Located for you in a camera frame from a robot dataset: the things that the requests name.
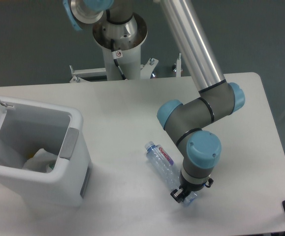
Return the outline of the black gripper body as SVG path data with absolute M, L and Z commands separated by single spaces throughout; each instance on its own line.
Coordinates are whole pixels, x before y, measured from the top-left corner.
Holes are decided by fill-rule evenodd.
M 204 184 L 208 181 L 207 178 L 205 178 L 201 183 L 194 184 L 189 181 L 187 181 L 182 175 L 180 175 L 180 186 L 179 188 L 183 190 L 183 194 L 185 196 L 188 196 L 190 192 L 197 192 L 204 188 Z

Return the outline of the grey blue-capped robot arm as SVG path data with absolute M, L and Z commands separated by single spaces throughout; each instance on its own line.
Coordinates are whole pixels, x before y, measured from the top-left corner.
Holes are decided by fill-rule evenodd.
M 159 2 L 173 37 L 199 92 L 187 104 L 171 100 L 157 113 L 162 128 L 180 153 L 179 172 L 155 152 L 152 164 L 179 203 L 191 202 L 197 191 L 211 187 L 210 175 L 221 154 L 221 142 L 204 128 L 241 109 L 245 95 L 235 83 L 228 83 L 214 58 L 200 21 L 189 0 Z M 63 5 L 73 28 L 81 31 L 93 25 L 93 36 L 101 47 L 106 77 L 110 81 L 149 78 L 141 65 L 141 45 L 147 26 L 133 11 L 130 0 L 65 0 Z

